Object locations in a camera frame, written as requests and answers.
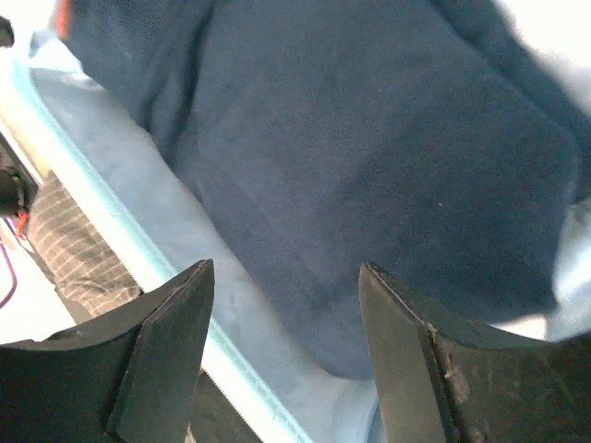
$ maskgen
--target red wire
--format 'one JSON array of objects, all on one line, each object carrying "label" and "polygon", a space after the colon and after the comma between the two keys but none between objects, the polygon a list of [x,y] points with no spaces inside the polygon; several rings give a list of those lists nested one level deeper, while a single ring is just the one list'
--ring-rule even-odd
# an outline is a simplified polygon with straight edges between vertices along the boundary
[{"label": "red wire", "polygon": [[18,238],[23,237],[23,231],[25,229],[25,225],[27,224],[27,220],[29,219],[29,214],[26,212],[19,212],[18,213],[18,223],[15,226],[15,235]]}]

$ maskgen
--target dark blue towel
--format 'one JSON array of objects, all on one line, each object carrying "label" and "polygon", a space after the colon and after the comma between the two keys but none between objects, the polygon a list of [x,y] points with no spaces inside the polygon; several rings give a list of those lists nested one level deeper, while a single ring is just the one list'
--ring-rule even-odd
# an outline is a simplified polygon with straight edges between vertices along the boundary
[{"label": "dark blue towel", "polygon": [[70,4],[74,55],[330,372],[371,376],[364,261],[487,322],[555,306],[591,125],[486,0]]}]

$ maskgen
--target checkered cloth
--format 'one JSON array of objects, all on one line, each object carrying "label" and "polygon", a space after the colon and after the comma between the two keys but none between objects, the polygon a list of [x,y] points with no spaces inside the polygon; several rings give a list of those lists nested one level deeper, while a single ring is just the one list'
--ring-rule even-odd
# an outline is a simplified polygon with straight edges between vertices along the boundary
[{"label": "checkered cloth", "polygon": [[[50,272],[55,289],[100,316],[141,294],[57,177],[49,173],[30,212],[27,236]],[[196,443],[190,428],[185,443]]]}]

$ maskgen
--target black object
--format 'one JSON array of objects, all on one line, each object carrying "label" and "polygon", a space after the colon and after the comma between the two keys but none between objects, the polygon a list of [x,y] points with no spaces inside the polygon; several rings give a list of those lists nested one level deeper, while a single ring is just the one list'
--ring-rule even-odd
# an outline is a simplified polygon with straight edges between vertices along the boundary
[{"label": "black object", "polygon": [[[12,147],[10,146],[10,143],[8,143],[8,140],[6,140],[6,138],[4,137],[4,135],[2,133],[0,133],[0,172],[2,171],[6,171],[5,173],[2,173],[2,175],[4,177],[6,177],[6,175],[15,175],[18,178],[19,181],[19,186],[20,186],[20,190],[19,192],[21,193],[22,196],[22,208],[19,208],[20,210],[23,210],[25,212],[29,212],[30,210],[30,204],[32,203],[32,201],[35,199],[35,196],[37,195],[37,191],[39,189],[39,184],[35,181],[35,179],[33,178],[33,176],[29,173],[29,171],[27,170],[27,168],[25,167],[24,164],[22,164],[22,162],[20,161],[20,159],[18,158],[18,155],[14,152],[14,150],[12,149]],[[14,193],[12,190],[5,190],[4,186],[5,186],[5,182],[4,179],[0,179],[2,181],[0,181],[0,217],[6,217],[7,215],[13,215],[11,214],[6,214],[2,207],[3,207],[3,202],[4,202],[4,195],[6,196],[14,196]]]},{"label": "black object", "polygon": [[10,20],[0,16],[0,48],[10,48],[15,44],[15,33]]},{"label": "black object", "polygon": [[212,303],[202,261],[47,341],[0,346],[0,441],[185,441]]},{"label": "black object", "polygon": [[494,329],[375,265],[359,288],[388,443],[591,441],[591,334]]},{"label": "black object", "polygon": [[0,169],[0,218],[17,216],[19,206],[18,182],[8,170]]}]

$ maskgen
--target orange patch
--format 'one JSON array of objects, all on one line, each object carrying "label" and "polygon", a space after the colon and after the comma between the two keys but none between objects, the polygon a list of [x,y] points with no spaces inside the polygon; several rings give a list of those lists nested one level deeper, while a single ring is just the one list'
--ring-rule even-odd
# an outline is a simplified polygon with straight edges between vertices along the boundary
[{"label": "orange patch", "polygon": [[57,16],[55,17],[55,28],[57,29],[57,36],[61,40],[67,38],[67,29],[70,24],[70,1],[59,0],[57,6]]}]

